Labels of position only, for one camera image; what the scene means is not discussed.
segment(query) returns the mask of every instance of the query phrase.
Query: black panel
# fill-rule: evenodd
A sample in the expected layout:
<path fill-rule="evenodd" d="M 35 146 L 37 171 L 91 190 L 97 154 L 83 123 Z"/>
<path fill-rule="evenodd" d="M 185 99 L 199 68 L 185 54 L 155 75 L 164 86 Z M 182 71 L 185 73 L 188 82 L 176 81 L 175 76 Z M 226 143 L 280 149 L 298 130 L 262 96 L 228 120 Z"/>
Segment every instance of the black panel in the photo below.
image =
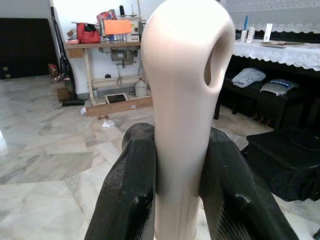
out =
<path fill-rule="evenodd" d="M 0 26 L 0 78 L 47 75 L 57 65 L 48 19 L 0 18 Z"/>
<path fill-rule="evenodd" d="M 200 183 L 211 239 L 298 240 L 236 144 L 212 128 Z"/>
<path fill-rule="evenodd" d="M 153 240 L 155 178 L 154 127 L 135 124 L 104 180 L 85 240 Z"/>

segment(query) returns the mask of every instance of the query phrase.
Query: black bench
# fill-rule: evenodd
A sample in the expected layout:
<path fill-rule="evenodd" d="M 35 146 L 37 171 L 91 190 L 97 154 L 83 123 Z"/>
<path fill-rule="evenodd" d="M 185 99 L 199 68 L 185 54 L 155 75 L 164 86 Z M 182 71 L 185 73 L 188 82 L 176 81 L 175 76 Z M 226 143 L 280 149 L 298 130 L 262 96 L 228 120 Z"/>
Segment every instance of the black bench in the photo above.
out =
<path fill-rule="evenodd" d="M 299 117 L 299 126 L 305 123 L 314 100 L 309 87 L 301 86 L 300 88 L 294 88 L 288 91 L 288 93 L 283 96 L 276 96 L 271 92 L 260 92 L 261 87 L 271 79 L 255 82 L 247 87 L 241 88 L 232 83 L 233 76 L 234 75 L 226 76 L 222 87 L 223 90 L 229 90 L 236 93 L 236 97 L 233 101 L 232 114 L 237 114 L 239 106 L 242 103 L 242 96 L 254 99 L 254 108 L 257 107 L 259 101 L 263 101 L 271 106 L 276 106 L 274 108 L 277 111 L 274 129 L 280 129 L 283 126 L 283 119 L 287 108 L 304 103 L 302 113 Z M 220 104 L 221 99 L 219 97 L 214 113 L 215 120 L 219 119 Z"/>

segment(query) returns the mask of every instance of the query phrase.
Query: white lace tablecloth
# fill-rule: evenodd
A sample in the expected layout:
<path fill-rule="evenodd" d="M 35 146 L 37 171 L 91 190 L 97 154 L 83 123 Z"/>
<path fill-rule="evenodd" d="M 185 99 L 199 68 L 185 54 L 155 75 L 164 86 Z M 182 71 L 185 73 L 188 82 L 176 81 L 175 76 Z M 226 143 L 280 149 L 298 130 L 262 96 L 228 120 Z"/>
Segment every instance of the white lace tablecloth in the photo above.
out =
<path fill-rule="evenodd" d="M 257 39 L 253 43 L 237 40 L 233 55 L 320 71 L 320 44 L 306 43 L 302 46 L 277 48 L 262 46 L 261 42 Z"/>
<path fill-rule="evenodd" d="M 220 0 L 232 17 L 235 29 L 243 30 L 246 15 L 249 27 L 273 32 L 320 34 L 320 0 Z"/>

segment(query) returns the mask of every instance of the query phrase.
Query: plastic container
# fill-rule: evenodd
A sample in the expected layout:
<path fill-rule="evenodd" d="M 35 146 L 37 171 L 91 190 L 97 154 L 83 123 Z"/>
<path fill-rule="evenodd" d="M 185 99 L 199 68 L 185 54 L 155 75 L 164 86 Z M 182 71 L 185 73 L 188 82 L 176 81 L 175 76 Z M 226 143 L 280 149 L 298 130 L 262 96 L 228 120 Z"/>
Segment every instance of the plastic container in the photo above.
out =
<path fill-rule="evenodd" d="M 147 85 L 142 79 L 139 79 L 139 81 L 135 84 L 135 96 L 137 98 L 143 98 L 147 96 Z"/>

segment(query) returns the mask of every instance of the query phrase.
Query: black ottoman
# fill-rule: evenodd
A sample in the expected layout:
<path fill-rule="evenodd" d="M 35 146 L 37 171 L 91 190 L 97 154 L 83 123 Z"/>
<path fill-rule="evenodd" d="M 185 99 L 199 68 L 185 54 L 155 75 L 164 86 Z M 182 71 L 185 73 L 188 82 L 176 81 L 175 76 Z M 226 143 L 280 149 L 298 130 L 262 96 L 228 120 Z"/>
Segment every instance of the black ottoman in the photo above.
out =
<path fill-rule="evenodd" d="M 320 199 L 320 136 L 299 129 L 247 136 L 247 161 L 281 199 Z"/>

